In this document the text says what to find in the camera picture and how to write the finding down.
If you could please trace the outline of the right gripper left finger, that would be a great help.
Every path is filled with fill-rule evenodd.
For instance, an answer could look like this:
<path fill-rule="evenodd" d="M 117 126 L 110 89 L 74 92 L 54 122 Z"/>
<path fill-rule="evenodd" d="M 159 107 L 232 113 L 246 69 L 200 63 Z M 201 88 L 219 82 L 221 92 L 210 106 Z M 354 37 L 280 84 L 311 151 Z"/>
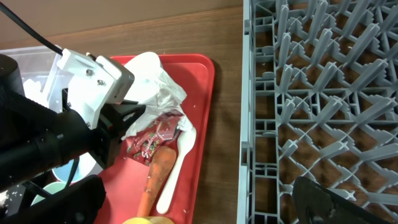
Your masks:
<path fill-rule="evenodd" d="M 106 191 L 101 177 L 89 175 L 33 206 L 3 218 L 1 224 L 87 223 L 95 221 Z"/>

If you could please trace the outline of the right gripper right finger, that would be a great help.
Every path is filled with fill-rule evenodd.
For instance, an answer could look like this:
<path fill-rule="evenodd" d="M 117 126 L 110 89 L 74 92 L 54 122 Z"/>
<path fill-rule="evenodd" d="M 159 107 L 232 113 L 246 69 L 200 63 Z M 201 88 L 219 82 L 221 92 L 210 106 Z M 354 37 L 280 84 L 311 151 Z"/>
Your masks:
<path fill-rule="evenodd" d="M 362 206 L 351 203 L 354 192 L 345 189 L 328 189 L 306 178 L 296 178 L 292 190 L 295 212 L 300 223 L 387 223 L 364 208 L 370 203 L 380 206 L 391 205 L 392 195 L 368 192 L 359 186 L 367 196 Z"/>

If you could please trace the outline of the mint green bowl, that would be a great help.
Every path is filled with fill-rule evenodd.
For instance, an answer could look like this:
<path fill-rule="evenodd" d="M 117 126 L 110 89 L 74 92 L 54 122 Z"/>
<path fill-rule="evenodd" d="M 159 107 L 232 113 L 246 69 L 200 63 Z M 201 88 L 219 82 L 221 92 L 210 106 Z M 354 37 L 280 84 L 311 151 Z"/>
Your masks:
<path fill-rule="evenodd" d="M 66 186 L 65 182 L 52 182 L 52 183 L 49 183 L 48 185 L 46 185 L 44 187 L 44 190 L 46 192 L 48 192 L 49 194 L 55 194 L 55 193 L 63 190 L 65 188 L 65 186 Z M 45 199 L 44 197 L 42 197 L 40 195 L 36 195 L 31 203 L 31 206 L 35 205 L 36 203 L 38 203 L 44 199 Z"/>

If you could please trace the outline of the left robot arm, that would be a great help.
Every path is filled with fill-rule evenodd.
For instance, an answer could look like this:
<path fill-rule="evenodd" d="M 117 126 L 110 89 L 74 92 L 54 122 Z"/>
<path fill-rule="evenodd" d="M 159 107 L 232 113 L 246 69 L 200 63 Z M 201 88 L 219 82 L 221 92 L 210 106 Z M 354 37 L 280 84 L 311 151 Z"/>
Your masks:
<path fill-rule="evenodd" d="M 18 63 L 1 56 L 1 190 L 86 153 L 107 169 L 122 133 L 146 110 L 124 99 L 134 76 L 119 62 L 65 52 L 61 64 L 75 76 L 57 113 L 25 96 Z"/>

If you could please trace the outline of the orange carrot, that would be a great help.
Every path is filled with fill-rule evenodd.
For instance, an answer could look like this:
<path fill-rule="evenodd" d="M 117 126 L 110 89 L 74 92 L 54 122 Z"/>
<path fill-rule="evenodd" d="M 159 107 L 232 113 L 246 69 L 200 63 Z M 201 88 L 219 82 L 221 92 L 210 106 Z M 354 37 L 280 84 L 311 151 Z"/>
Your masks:
<path fill-rule="evenodd" d="M 149 164 L 147 181 L 137 210 L 138 217 L 149 216 L 160 188 L 174 166 L 175 160 L 176 152 L 167 146 L 161 146 L 155 152 L 152 162 Z"/>

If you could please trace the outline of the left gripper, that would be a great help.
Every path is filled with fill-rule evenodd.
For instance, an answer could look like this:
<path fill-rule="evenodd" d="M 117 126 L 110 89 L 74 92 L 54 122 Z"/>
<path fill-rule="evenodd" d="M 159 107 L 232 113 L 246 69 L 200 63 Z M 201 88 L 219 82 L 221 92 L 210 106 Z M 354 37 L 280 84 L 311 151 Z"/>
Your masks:
<path fill-rule="evenodd" d="M 62 164 L 89 153 L 103 169 L 114 164 L 115 151 L 125 132 L 146 110 L 146 105 L 125 100 L 121 104 L 106 104 L 99 116 L 97 128 L 90 129 L 83 118 L 67 105 L 69 92 L 62 90 Z"/>

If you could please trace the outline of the yellow plastic cup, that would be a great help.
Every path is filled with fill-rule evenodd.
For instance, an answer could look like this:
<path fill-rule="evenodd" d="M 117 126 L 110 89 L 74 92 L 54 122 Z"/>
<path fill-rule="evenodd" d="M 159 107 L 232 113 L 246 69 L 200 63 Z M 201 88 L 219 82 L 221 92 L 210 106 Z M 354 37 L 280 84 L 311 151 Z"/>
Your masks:
<path fill-rule="evenodd" d="M 167 217 L 134 217 L 123 224 L 174 224 L 174 222 Z"/>

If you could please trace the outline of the red snack wrapper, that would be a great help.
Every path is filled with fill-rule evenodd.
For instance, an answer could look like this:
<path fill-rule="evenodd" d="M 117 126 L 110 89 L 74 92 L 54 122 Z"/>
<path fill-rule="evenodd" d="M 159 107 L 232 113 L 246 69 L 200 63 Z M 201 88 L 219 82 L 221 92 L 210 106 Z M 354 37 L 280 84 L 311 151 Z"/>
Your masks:
<path fill-rule="evenodd" d="M 148 166 L 161 146 L 167 146 L 177 138 L 180 132 L 178 122 L 181 118 L 181 114 L 162 114 L 143 131 L 127 137 L 121 155 Z"/>

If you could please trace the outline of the white napkin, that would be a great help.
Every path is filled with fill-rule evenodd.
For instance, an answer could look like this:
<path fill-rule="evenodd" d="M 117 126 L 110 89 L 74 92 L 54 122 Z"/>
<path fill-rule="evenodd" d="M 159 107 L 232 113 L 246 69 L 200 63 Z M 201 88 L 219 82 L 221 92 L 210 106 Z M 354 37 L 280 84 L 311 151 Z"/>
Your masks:
<path fill-rule="evenodd" d="M 145 130 L 151 122 L 166 113 L 180 115 L 177 122 L 178 129 L 189 131 L 193 124 L 184 113 L 181 104 L 187 94 L 161 67 L 149 70 L 143 68 L 137 71 L 138 77 L 132 84 L 125 100 L 136 101 L 145 105 L 145 112 L 127 129 L 122 139 L 136 136 Z"/>

